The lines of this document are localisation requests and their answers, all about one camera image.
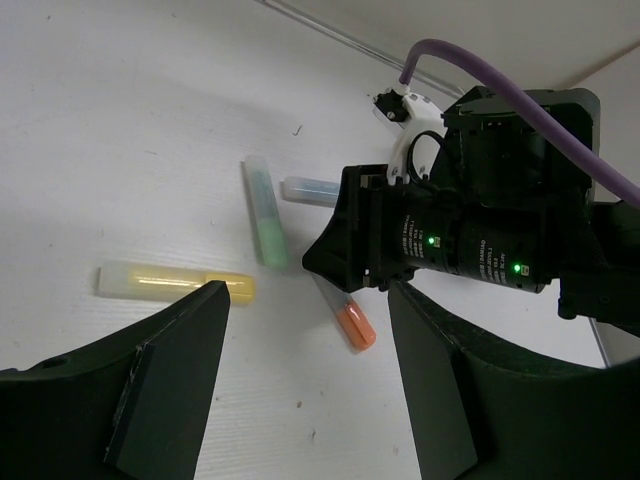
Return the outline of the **blue highlighter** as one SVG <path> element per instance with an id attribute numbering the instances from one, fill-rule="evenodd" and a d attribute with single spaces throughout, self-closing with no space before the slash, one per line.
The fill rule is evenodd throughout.
<path id="1" fill-rule="evenodd" d="M 282 195 L 287 201 L 324 207 L 336 205 L 340 184 L 301 177 L 286 177 Z"/>

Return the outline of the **orange highlighter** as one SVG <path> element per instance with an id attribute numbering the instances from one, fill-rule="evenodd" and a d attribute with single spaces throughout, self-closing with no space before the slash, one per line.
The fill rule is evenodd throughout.
<path id="1" fill-rule="evenodd" d="M 317 274 L 312 274 L 311 277 L 333 312 L 351 347 L 362 352 L 373 346 L 377 339 L 376 332 L 351 295 L 338 289 Z"/>

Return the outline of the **green highlighter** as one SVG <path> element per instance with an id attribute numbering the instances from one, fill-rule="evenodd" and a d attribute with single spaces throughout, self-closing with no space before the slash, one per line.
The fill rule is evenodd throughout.
<path id="1" fill-rule="evenodd" d="M 286 269 L 289 251 L 268 163 L 262 157 L 250 155 L 244 160 L 244 172 L 264 265 L 272 269 Z"/>

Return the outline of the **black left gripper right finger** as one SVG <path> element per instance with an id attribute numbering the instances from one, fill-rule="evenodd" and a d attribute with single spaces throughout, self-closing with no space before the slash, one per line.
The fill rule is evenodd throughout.
<path id="1" fill-rule="evenodd" d="M 573 364 L 393 287 L 394 343 L 424 479 L 635 479 L 639 363 Z"/>

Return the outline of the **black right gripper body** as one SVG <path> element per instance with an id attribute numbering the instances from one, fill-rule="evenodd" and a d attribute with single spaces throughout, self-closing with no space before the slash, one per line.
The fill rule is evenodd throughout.
<path id="1" fill-rule="evenodd" d="M 303 267 L 346 292 L 386 290 L 419 269 L 537 293 L 567 268 L 596 268 L 591 178 L 494 92 L 476 87 L 408 148 L 436 151 L 425 176 L 383 165 L 342 172 L 334 213 Z"/>

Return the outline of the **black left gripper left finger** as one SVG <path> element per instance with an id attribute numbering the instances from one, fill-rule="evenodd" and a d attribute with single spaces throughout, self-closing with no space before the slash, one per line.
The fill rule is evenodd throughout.
<path id="1" fill-rule="evenodd" d="M 1 373 L 5 479 L 191 479 L 230 310 L 211 281 L 164 310 Z"/>

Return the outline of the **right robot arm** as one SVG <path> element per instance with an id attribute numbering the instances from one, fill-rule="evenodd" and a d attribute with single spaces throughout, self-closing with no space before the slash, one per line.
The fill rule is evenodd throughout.
<path id="1" fill-rule="evenodd" d="M 593 180 L 484 86 L 389 166 L 343 170 L 334 213 L 303 267 L 345 292 L 386 290 L 419 269 L 537 293 L 558 313 L 639 330 L 639 212 L 597 202 Z"/>

